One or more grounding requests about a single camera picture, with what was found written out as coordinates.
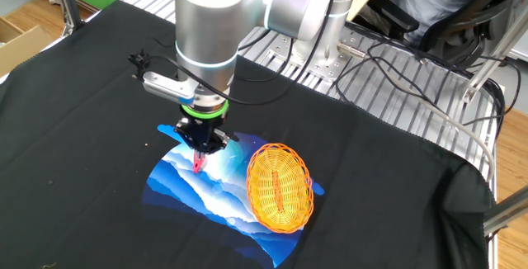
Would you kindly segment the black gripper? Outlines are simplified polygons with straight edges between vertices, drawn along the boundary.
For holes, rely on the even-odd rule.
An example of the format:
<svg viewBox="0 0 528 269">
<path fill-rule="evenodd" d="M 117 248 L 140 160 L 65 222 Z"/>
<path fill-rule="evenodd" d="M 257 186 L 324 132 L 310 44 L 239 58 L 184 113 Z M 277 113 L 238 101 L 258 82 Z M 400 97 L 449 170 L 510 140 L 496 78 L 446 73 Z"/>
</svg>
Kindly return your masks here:
<svg viewBox="0 0 528 269">
<path fill-rule="evenodd" d="M 219 128 L 223 123 L 221 116 L 207 120 L 183 116 L 174 131 L 195 152 L 212 154 L 225 149 L 230 141 L 240 141 L 235 133 L 226 133 Z"/>
</svg>

